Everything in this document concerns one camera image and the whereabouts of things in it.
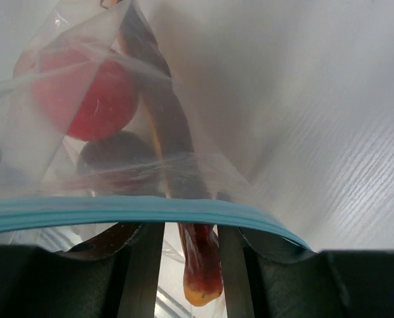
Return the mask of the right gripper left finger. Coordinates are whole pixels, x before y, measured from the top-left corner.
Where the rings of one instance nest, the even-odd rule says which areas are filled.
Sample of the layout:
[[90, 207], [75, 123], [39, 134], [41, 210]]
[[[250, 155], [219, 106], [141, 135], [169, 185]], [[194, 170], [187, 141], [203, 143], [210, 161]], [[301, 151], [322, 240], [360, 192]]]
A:
[[0, 245], [0, 317], [152, 317], [163, 234], [118, 223], [67, 252]]

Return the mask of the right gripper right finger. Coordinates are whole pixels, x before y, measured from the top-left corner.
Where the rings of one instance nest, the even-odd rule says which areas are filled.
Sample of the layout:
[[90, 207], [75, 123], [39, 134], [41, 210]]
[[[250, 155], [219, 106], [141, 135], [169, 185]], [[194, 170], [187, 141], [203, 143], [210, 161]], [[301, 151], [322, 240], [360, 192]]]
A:
[[394, 250], [313, 252], [218, 227], [229, 317], [394, 317]]

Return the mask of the orange maroon fake fruit slice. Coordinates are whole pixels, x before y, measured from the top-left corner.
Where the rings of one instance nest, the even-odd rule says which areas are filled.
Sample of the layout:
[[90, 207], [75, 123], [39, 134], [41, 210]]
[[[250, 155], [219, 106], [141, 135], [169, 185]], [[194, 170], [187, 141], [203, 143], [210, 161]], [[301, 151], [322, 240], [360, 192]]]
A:
[[[166, 77], [137, 76], [136, 79], [151, 123], [155, 151], [163, 167], [167, 194], [175, 199], [211, 198], [193, 157], [188, 120], [172, 88], [167, 62], [136, 2], [130, 4], [125, 14], [118, 40], [128, 55]], [[218, 237], [209, 224], [179, 223], [178, 232], [184, 253], [184, 296], [193, 306], [205, 306], [223, 292]]]

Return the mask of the dark maroon fake fig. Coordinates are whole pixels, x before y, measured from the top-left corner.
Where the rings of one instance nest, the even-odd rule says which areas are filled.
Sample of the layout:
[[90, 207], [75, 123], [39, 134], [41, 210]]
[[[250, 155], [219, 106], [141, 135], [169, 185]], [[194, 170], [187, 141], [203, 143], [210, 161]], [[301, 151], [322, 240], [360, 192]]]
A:
[[113, 187], [137, 187], [159, 178], [144, 166], [157, 158], [154, 149], [137, 134], [121, 131], [109, 138], [87, 142], [76, 166], [81, 176], [98, 175]]

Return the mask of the clear zip top bag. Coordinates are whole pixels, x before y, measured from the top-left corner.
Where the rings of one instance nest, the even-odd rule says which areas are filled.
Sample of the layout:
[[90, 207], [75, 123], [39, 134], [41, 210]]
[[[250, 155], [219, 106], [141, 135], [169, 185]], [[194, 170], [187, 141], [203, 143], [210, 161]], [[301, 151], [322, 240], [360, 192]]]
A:
[[[43, 53], [114, 60], [138, 97], [120, 132], [155, 151], [136, 77], [166, 77], [119, 43], [132, 2], [167, 62], [209, 199], [171, 198], [158, 157], [144, 165], [153, 184], [79, 175], [91, 141], [59, 131], [32, 94]], [[118, 223], [164, 225], [152, 317], [229, 317], [223, 273], [219, 298], [186, 300], [179, 223], [213, 225], [221, 271], [220, 226], [313, 252], [394, 250], [394, 1], [0, 1], [0, 245], [67, 252]]]

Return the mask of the red fake apple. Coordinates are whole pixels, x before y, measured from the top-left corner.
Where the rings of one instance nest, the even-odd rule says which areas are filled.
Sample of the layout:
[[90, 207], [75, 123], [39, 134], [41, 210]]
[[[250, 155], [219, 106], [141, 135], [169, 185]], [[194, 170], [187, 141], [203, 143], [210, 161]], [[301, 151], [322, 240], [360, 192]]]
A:
[[95, 62], [74, 48], [46, 52], [32, 94], [48, 120], [82, 141], [108, 138], [135, 116], [137, 88], [132, 75], [114, 60]]

